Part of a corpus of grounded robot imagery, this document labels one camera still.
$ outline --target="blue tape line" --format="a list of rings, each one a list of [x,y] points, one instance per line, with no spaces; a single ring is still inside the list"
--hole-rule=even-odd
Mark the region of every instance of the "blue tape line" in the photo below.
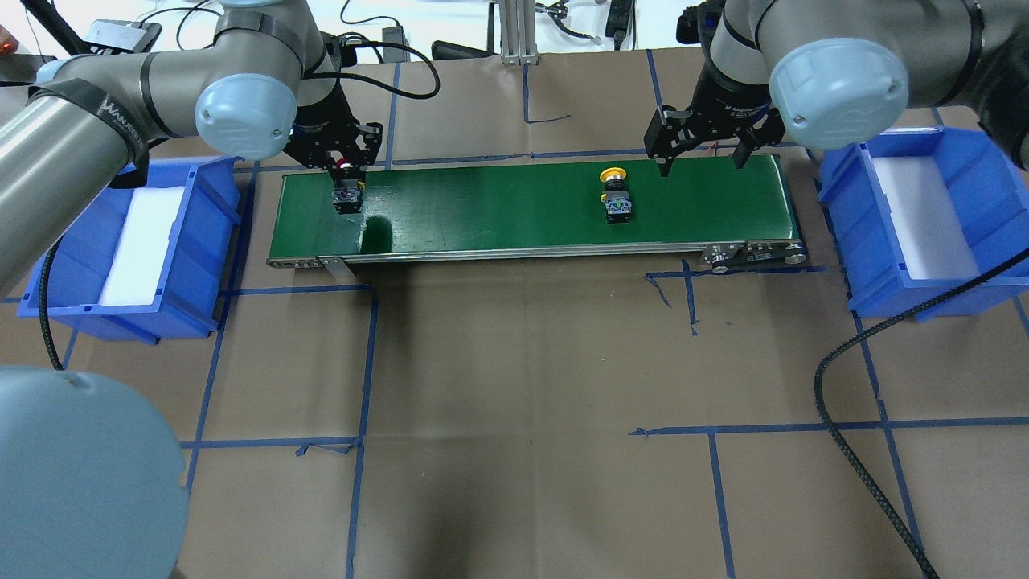
[[[839,423],[841,431],[873,431],[882,428],[882,423]],[[636,429],[629,436],[683,436],[683,435],[726,435],[726,434],[775,434],[813,433],[824,431],[821,423],[800,423],[785,425],[722,425],[708,427],[664,427],[660,429]]]
[[[393,69],[393,88],[396,89],[400,86],[400,63],[396,63],[396,68]],[[386,170],[389,171],[393,168],[393,133],[396,128],[396,100],[398,95],[393,93],[389,101],[389,134],[386,135]]]
[[[927,419],[921,421],[890,421],[891,429],[955,429],[967,427],[1029,427],[1029,417],[996,417],[984,419]]]
[[[304,457],[305,455],[308,454],[308,450],[311,448],[321,448],[322,450],[328,450],[329,453],[335,453],[336,455],[350,455],[350,451],[360,446],[362,442],[363,441],[354,444],[346,444],[343,446],[338,446],[338,445],[329,446],[324,444],[301,444],[300,447],[296,449],[296,453],[294,453],[294,455],[296,455],[297,457]]]
[[[379,297],[371,294],[371,316],[368,317],[368,345],[364,358],[364,389],[361,398],[361,423],[358,433],[362,441],[368,431],[368,408],[371,403],[371,371],[376,358],[376,333],[379,327]],[[354,488],[350,497],[350,532],[347,540],[347,579],[354,577],[354,557],[357,555],[357,515],[360,511],[361,479],[364,475],[364,449],[362,442],[357,447],[357,462],[354,467]]]
[[[609,148],[601,150],[564,150],[557,152],[530,152],[531,158],[565,158],[568,156],[605,156],[609,154],[646,154],[645,148]]]
[[[254,287],[236,289],[233,296],[271,296],[276,294],[326,294],[333,292],[369,292],[371,286],[367,283],[352,283],[348,285],[308,285],[297,287]]]
[[[1026,336],[1029,336],[1029,316],[1026,316],[1026,309],[1022,305],[1020,298],[1015,298],[1012,301],[1015,302],[1015,310],[1019,313],[1019,320],[1022,321],[1022,329],[1026,331]]]
[[[700,322],[697,320],[697,306],[694,304],[694,272],[689,268],[689,261],[682,259],[682,279],[686,283],[686,307],[689,309],[689,330],[694,333],[694,336],[699,336],[697,333],[697,324]]]
[[[181,441],[182,448],[267,448],[274,446],[329,446],[358,444],[360,437],[356,436],[328,436],[313,438],[258,438],[240,440],[193,440]]]
[[[658,101],[658,110],[665,106],[665,100],[661,98],[661,82],[658,80],[658,67],[653,64],[653,51],[646,49],[646,62],[650,66],[650,83],[653,84],[653,99]]]
[[[476,156],[438,156],[435,158],[405,158],[394,160],[393,165],[436,165],[440,162],[483,162],[487,160],[505,160],[529,156],[530,153],[518,152],[511,154],[480,154]]]
[[[243,207],[243,220],[240,222],[240,232],[236,241],[236,252],[233,255],[233,267],[228,274],[228,287],[235,288],[237,281],[242,279],[243,257],[250,249],[250,229],[253,225],[254,196],[257,191],[257,171],[260,161],[255,161],[250,171],[250,182],[247,184],[247,198]],[[211,406],[211,391],[214,389],[214,376],[218,370],[218,360],[221,357],[221,343],[225,338],[225,324],[233,307],[233,298],[225,299],[218,319],[218,333],[214,341],[214,352],[211,355],[211,366],[207,371],[207,384],[204,386],[204,399],[200,406],[200,418],[197,420],[197,432],[193,442],[204,438],[204,427],[207,424],[207,412]],[[197,477],[197,462],[200,460],[200,448],[193,448],[189,455],[189,469],[186,471],[186,491],[192,493],[193,479]]]
[[[856,313],[851,313],[854,320],[854,330],[858,334],[864,333],[864,325]],[[879,408],[879,420],[883,424],[883,434],[886,437],[886,449],[890,455],[890,463],[893,465],[893,475],[897,481],[897,490],[900,492],[900,504],[903,506],[904,516],[908,517],[908,528],[911,530],[915,542],[922,544],[922,536],[918,529],[918,520],[915,518],[915,508],[911,502],[911,495],[908,493],[908,480],[903,475],[903,466],[900,464],[900,454],[897,451],[896,441],[893,438],[893,430],[890,428],[890,417],[886,411],[886,403],[880,397],[879,374],[876,372],[876,365],[872,361],[872,350],[868,342],[861,342],[861,355],[864,357],[864,366],[868,371],[868,381],[872,383],[872,393],[876,397],[876,406]]]
[[[78,339],[78,329],[76,328],[71,331],[71,337],[68,338],[68,348],[65,349],[65,356],[61,362],[61,364],[65,368],[71,366],[71,355],[75,352],[75,340],[77,339]]]
[[[658,276],[658,275],[650,274],[650,273],[648,273],[648,274],[646,274],[646,275],[643,276],[643,278],[646,279],[647,282],[650,283],[650,285],[653,285],[654,287],[658,288],[658,295],[661,296],[661,301],[665,302],[666,306],[672,307],[672,304],[668,303],[668,298],[665,297],[665,291],[664,291],[664,289],[662,289],[661,288],[661,284],[658,283],[658,278],[659,277],[664,277],[664,276]]]
[[[883,428],[906,429],[960,429],[973,427],[1029,427],[1029,417],[998,417],[984,419],[925,419],[914,421],[890,421],[889,423],[859,422],[837,423],[841,431],[875,431]],[[825,431],[821,423],[800,423],[783,425],[723,425],[710,427],[663,427],[659,429],[636,429],[629,436],[690,436],[709,434],[778,434],[811,433]]]
[[[357,447],[354,466],[354,487],[350,494],[350,529],[347,537],[347,579],[354,579],[354,556],[357,554],[357,512],[361,504],[361,478],[364,476],[364,445]]]
[[[736,565],[733,563],[733,544],[729,536],[729,515],[725,513],[725,492],[721,486],[721,465],[718,463],[718,442],[714,434],[708,435],[711,451],[711,478],[714,482],[714,501],[718,507],[718,529],[721,531],[721,551],[725,557],[725,576],[736,579]]]
[[[562,114],[561,116],[555,116],[554,118],[529,120],[529,65],[522,65],[522,119],[525,120],[526,124],[554,122],[555,120],[561,120],[563,118],[568,118],[569,116],[571,116],[571,114]]]

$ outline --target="black cable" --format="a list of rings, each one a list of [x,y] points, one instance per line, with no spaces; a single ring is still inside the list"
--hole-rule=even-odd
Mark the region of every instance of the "black cable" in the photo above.
[[[572,30],[572,29],[568,28],[567,26],[565,26],[565,23],[559,21],[558,19],[556,19],[554,16],[551,16],[551,20],[554,21],[555,25],[557,25],[558,30],[560,30],[561,32],[564,32],[568,36],[574,36],[575,38],[586,38],[587,40],[593,40],[594,39],[594,35],[593,34],[587,34],[584,32],[575,32],[574,30]]]
[[[149,14],[146,14],[145,16],[143,16],[142,19],[140,19],[139,24],[146,24],[146,21],[152,19],[153,16],[155,16],[157,14],[164,14],[164,13],[167,13],[167,12],[181,12],[181,11],[192,12],[192,11],[200,11],[200,12],[210,12],[210,13],[215,14],[217,16],[221,15],[220,13],[212,10],[211,8],[202,8],[201,6],[203,4],[207,4],[207,2],[201,2],[200,4],[197,4],[197,5],[193,5],[193,6],[179,6],[177,8],[162,8],[162,9],[155,11],[155,12],[150,12]]]
[[[49,357],[50,364],[54,365],[55,370],[64,370],[64,365],[61,364],[61,358],[54,347],[54,334],[50,333],[50,317],[47,311],[49,303],[46,293],[50,283],[50,267],[54,265],[54,257],[58,253],[58,247],[61,245],[62,239],[64,239],[64,236],[59,237],[54,242],[54,245],[46,251],[46,256],[43,257],[43,266],[39,269],[39,285],[36,291],[39,297],[39,330],[43,333],[43,347],[46,349],[46,356]]]
[[[986,283],[987,281],[993,279],[994,277],[997,277],[998,275],[1017,265],[1026,257],[1029,257],[1029,247],[1023,249],[1014,257],[991,268],[990,270],[984,273],[983,275],[980,275],[979,277],[966,281],[961,285],[958,285],[957,287],[950,289],[950,291],[945,292],[939,296],[932,298],[931,300],[925,301],[904,312],[903,314],[894,316],[893,318],[890,318],[884,322],[877,324],[876,326],[870,328],[868,330],[865,330],[864,332],[854,336],[850,340],[847,340],[846,342],[841,345],[840,348],[829,353],[828,356],[822,359],[822,362],[818,365],[818,369],[815,371],[815,385],[814,385],[815,408],[818,409],[818,415],[821,417],[822,424],[825,425],[825,429],[829,432],[829,436],[832,437],[832,440],[836,441],[837,446],[840,447],[840,450],[843,451],[844,457],[847,458],[847,462],[850,463],[850,466],[853,467],[854,471],[857,472],[857,476],[861,478],[861,482],[864,483],[864,486],[868,490],[870,493],[872,493],[872,496],[876,499],[876,502],[879,503],[879,507],[883,509],[884,513],[886,513],[886,517],[890,519],[890,522],[893,524],[893,529],[895,529],[897,534],[900,535],[900,538],[903,540],[904,545],[908,546],[908,550],[910,550],[911,554],[914,555],[915,560],[918,562],[918,566],[922,568],[922,573],[925,574],[927,579],[938,579],[939,575],[936,574],[936,571],[932,568],[932,565],[929,563],[928,557],[926,557],[925,551],[922,549],[922,546],[919,545],[918,541],[915,540],[915,537],[911,534],[911,531],[904,524],[903,520],[901,520],[900,515],[897,514],[896,509],[893,508],[893,505],[890,503],[889,499],[886,498],[886,495],[883,494],[883,491],[876,483],[876,480],[872,478],[872,474],[868,473],[868,470],[864,467],[864,465],[861,464],[861,461],[858,460],[857,455],[854,454],[854,449],[851,448],[850,444],[847,443],[847,440],[843,438],[843,434],[840,432],[840,428],[832,421],[832,418],[829,417],[828,410],[825,409],[825,399],[822,396],[822,379],[825,376],[825,370],[828,368],[829,364],[831,364],[832,361],[835,361],[836,359],[840,358],[845,352],[856,347],[857,345],[860,345],[861,342],[864,342],[868,338],[875,336],[876,334],[879,334],[880,332],[886,330],[887,328],[895,326],[904,320],[918,316],[930,309],[938,306],[939,304],[950,299],[956,298],[961,294],[968,292],[969,289],[982,285],[983,283]]]
[[[350,44],[350,46],[354,46],[354,47],[357,47],[357,48],[371,48],[375,51],[375,53],[376,53],[376,58],[379,59],[379,64],[383,64],[383,63],[386,62],[386,59],[383,58],[383,53],[379,51],[379,48],[377,48],[375,46],[363,45],[364,43],[371,42],[371,39],[368,38],[367,36],[361,34],[360,32],[344,32],[343,34],[336,36],[335,38],[336,38],[336,40],[346,40],[348,38],[357,38],[358,40],[360,40],[362,42],[362,44]]]
[[[216,15],[218,17],[221,17],[220,13],[218,13],[218,12],[216,12],[216,11],[210,9],[210,8],[204,8],[203,7],[204,4],[210,4],[212,1],[213,0],[204,0],[203,2],[200,2],[198,4],[194,4],[194,5],[190,6],[186,10],[185,15],[182,16],[182,20],[179,21],[179,26],[178,26],[178,28],[175,29],[175,44],[179,47],[180,50],[185,50],[185,48],[182,47],[182,27],[186,24],[186,21],[189,20],[190,15],[192,15],[194,12],[208,12],[208,13],[214,14],[214,15]],[[208,44],[207,46],[204,46],[204,48],[210,48],[213,45],[214,45],[214,43],[211,43],[211,44]]]
[[[419,52],[418,50],[412,48],[411,46],[405,46],[397,42],[379,42],[377,40],[369,40],[363,44],[352,44],[352,45],[379,46],[382,48],[397,48],[399,50],[403,50],[405,52],[415,55],[416,57],[422,59],[422,62],[424,62],[429,67],[429,72],[432,73],[432,81],[435,83],[435,85],[433,86],[432,91],[428,93],[409,93],[407,91],[394,88],[393,86],[385,82],[382,82],[380,80],[377,80],[375,78],[371,78],[370,76],[364,76],[363,74],[355,74],[353,72],[314,72],[307,75],[306,78],[340,78],[340,79],[350,78],[351,80],[360,80],[361,82],[367,82],[368,84],[379,86],[384,91],[389,91],[390,93],[393,93],[394,95],[403,97],[405,99],[415,99],[419,101],[431,99],[432,97],[439,94],[439,87],[440,87],[439,72],[436,70],[436,67],[432,64],[432,61],[430,61],[422,52]]]
[[[497,5],[493,2],[487,2],[489,8],[486,9],[486,49],[490,53],[494,53],[493,44],[496,42],[496,17],[497,17]]]
[[[632,22],[630,24],[633,27],[632,28],[632,31],[633,31],[633,49],[635,50],[636,47],[639,46],[637,40],[640,37],[639,26],[638,26],[639,23],[636,22],[636,0],[633,0],[632,10],[633,10],[633,20],[632,20]]]
[[[351,26],[356,26],[356,25],[359,25],[359,24],[369,23],[371,21],[386,20],[386,21],[393,21],[393,24],[395,24],[396,26],[400,26],[400,21],[394,19],[393,16],[387,16],[387,15],[371,16],[370,19],[364,19],[364,20],[360,20],[360,21],[356,21],[356,22],[350,22],[348,20],[344,20],[343,19],[343,12],[347,11],[347,6],[349,4],[350,4],[350,0],[344,0],[343,7],[340,8],[340,22],[342,22],[343,24],[349,24]]]
[[[32,37],[36,40],[36,50],[39,51],[39,56],[43,56],[43,47],[39,44],[39,37],[36,36],[36,27],[32,26],[32,19],[29,17],[29,8],[25,9],[25,22],[29,23],[29,30],[32,31]]]

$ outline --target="blue plastic storage bin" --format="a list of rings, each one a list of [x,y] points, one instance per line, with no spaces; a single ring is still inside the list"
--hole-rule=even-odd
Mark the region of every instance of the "blue plastic storage bin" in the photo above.
[[[980,273],[1029,245],[1029,194],[1018,169],[980,131],[950,128],[889,131],[867,143],[828,151],[819,200],[828,207],[847,277],[851,311],[898,315],[967,278],[913,279],[874,157],[931,156],[939,169]],[[1029,261],[919,316],[972,316],[1029,288]]]
[[[217,328],[215,300],[240,191],[239,157],[174,158],[150,164],[148,187],[184,185],[168,252],[150,303],[98,304],[114,260],[134,189],[105,188],[65,232],[50,269],[49,318],[102,340],[204,338]],[[36,263],[17,316],[39,316]]]

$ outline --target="green conveyor belt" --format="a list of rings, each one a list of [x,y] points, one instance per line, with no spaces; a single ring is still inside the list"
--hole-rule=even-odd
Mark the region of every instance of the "green conveyor belt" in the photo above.
[[[633,218],[608,223],[600,172],[629,173]],[[637,253],[728,241],[800,239],[778,156],[743,170],[689,157],[662,178],[652,160],[369,172],[364,209],[339,215],[325,173],[283,178],[269,264]]]

